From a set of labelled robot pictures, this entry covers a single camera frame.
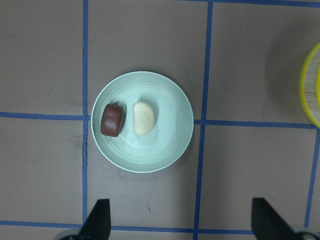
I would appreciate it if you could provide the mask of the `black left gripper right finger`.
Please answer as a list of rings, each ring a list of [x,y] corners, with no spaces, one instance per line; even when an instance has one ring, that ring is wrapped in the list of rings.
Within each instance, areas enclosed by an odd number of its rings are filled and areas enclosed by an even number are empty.
[[[251,230],[257,240],[299,240],[300,236],[264,199],[251,202]]]

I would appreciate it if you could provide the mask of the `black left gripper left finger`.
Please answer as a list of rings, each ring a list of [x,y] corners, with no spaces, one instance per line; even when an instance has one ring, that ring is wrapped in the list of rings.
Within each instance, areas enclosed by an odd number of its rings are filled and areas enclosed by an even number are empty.
[[[82,240],[108,240],[110,234],[110,200],[99,199],[83,224],[79,236]]]

